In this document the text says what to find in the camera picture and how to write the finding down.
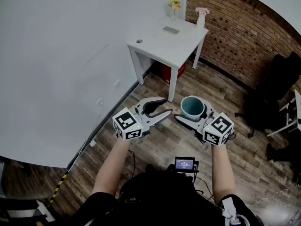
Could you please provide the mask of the black office chair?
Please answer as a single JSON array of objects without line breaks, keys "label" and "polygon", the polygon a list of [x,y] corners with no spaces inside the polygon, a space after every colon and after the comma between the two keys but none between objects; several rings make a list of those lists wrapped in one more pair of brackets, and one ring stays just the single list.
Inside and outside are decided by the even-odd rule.
[{"label": "black office chair", "polygon": [[270,65],[263,82],[244,97],[243,112],[235,113],[250,125],[249,138],[253,137],[255,130],[278,130],[285,125],[286,109],[280,111],[279,101],[301,76],[301,57],[295,52],[287,58],[275,55]]}]

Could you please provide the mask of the black furniture frame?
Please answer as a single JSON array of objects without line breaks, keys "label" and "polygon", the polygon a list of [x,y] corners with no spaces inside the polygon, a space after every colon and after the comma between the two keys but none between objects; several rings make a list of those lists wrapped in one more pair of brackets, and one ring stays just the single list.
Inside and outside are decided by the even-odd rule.
[{"label": "black furniture frame", "polygon": [[49,226],[54,221],[39,200],[0,198],[0,226]]}]

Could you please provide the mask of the person's black shirt torso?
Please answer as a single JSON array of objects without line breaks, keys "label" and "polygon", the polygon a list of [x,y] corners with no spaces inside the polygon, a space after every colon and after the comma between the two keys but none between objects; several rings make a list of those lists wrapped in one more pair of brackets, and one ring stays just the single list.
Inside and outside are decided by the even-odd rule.
[{"label": "person's black shirt torso", "polygon": [[75,226],[225,226],[223,209],[197,193],[190,177],[151,171],[128,180],[118,199],[92,194],[71,220]]}]

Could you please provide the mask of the red box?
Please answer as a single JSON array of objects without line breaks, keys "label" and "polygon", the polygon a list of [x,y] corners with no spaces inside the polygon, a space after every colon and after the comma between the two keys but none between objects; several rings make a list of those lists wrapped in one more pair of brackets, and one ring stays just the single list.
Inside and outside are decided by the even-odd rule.
[{"label": "red box", "polygon": [[[177,78],[180,78],[183,73],[185,72],[186,64],[184,63],[179,69],[178,69],[178,74]],[[170,83],[171,79],[171,67],[162,64],[161,66],[161,79],[164,80],[167,83]]]}]

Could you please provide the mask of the white square table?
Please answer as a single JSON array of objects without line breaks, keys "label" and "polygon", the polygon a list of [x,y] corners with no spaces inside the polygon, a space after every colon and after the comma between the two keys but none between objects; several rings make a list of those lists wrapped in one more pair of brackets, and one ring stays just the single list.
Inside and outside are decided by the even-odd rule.
[{"label": "white square table", "polygon": [[[163,31],[165,26],[179,30],[177,35]],[[143,85],[143,70],[138,55],[144,55],[162,64],[171,67],[168,101],[172,102],[177,82],[178,69],[196,50],[192,68],[196,68],[208,29],[197,29],[196,25],[181,19],[172,21],[166,16],[141,32],[135,32],[129,37],[127,45],[134,64],[136,76],[140,85]]]}]

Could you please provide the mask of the white ceramic vase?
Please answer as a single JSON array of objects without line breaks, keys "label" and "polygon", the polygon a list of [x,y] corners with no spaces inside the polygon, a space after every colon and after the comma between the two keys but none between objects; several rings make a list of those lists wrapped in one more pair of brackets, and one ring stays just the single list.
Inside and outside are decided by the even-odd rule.
[{"label": "white ceramic vase", "polygon": [[198,20],[196,23],[197,29],[203,29],[205,27],[205,14],[199,13]]}]

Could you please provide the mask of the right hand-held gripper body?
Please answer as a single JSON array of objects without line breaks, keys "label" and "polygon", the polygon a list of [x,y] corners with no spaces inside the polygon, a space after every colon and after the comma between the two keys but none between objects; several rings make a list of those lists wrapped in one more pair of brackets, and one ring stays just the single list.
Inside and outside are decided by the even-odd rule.
[{"label": "right hand-held gripper body", "polygon": [[234,122],[224,113],[212,111],[205,122],[198,126],[201,140],[215,146],[225,144],[234,133]]}]

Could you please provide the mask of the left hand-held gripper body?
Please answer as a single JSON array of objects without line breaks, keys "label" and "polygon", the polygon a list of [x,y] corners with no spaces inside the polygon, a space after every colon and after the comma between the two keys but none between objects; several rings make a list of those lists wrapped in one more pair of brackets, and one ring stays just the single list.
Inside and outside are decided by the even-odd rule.
[{"label": "left hand-held gripper body", "polygon": [[149,134],[150,116],[137,106],[125,107],[113,116],[113,126],[122,140],[142,138]]}]

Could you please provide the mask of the black bag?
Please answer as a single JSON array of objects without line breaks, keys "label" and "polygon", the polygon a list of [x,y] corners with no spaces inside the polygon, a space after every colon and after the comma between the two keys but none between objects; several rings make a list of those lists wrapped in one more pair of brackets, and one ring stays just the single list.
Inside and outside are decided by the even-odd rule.
[{"label": "black bag", "polygon": [[266,147],[267,160],[284,161],[291,163],[294,176],[293,181],[301,186],[301,140],[293,141],[285,148],[275,149],[272,144]]}]

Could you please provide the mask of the grey rectangular pad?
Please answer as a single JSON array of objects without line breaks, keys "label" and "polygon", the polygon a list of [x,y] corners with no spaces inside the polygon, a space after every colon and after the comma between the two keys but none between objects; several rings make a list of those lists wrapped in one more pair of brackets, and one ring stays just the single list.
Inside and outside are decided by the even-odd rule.
[{"label": "grey rectangular pad", "polygon": [[162,30],[173,35],[177,35],[179,33],[179,30],[169,26],[165,26]]}]

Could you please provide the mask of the person's left forearm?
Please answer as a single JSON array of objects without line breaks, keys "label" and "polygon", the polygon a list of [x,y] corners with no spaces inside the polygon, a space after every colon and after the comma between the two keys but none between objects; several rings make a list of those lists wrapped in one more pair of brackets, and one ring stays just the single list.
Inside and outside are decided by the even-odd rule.
[{"label": "person's left forearm", "polygon": [[129,140],[117,139],[97,173],[92,194],[102,192],[113,196],[116,195],[129,144]]}]

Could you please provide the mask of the white cup with teal inside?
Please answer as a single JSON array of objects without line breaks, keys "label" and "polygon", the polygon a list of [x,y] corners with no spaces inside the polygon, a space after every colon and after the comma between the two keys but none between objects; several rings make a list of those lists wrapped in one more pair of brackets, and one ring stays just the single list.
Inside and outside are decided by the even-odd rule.
[{"label": "white cup with teal inside", "polygon": [[205,105],[201,99],[188,96],[181,101],[181,115],[192,120],[197,120],[204,112]]}]

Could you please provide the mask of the chest-mounted screen device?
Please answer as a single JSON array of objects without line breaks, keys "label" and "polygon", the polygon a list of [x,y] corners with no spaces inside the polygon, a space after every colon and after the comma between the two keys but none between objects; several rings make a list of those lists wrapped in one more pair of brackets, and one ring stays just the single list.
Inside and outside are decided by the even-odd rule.
[{"label": "chest-mounted screen device", "polygon": [[198,173],[199,161],[194,157],[175,157],[175,171],[183,173]]}]

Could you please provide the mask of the person's right forearm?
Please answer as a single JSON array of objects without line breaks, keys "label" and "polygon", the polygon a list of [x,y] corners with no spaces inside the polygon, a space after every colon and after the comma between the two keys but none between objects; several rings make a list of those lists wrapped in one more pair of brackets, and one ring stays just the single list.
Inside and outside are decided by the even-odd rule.
[{"label": "person's right forearm", "polygon": [[212,145],[212,189],[214,202],[229,195],[236,194],[236,182],[225,144]]}]

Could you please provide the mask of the white metal-legged desk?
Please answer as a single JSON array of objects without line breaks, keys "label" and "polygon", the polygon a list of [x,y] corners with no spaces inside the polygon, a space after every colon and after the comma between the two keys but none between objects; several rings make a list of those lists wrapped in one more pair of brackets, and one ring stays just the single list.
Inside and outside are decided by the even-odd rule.
[{"label": "white metal-legged desk", "polygon": [[277,134],[291,126],[296,126],[296,127],[291,129],[290,131],[288,131],[289,133],[294,131],[295,129],[298,129],[299,131],[301,131],[301,94],[297,90],[294,90],[294,98],[289,103],[287,103],[285,106],[283,106],[279,111],[288,109],[289,105],[293,105],[294,102],[296,103],[296,118],[293,120],[290,120],[289,114],[287,113],[286,114],[286,125],[284,127],[280,128],[279,130],[276,130],[276,131],[268,134],[267,137]]}]

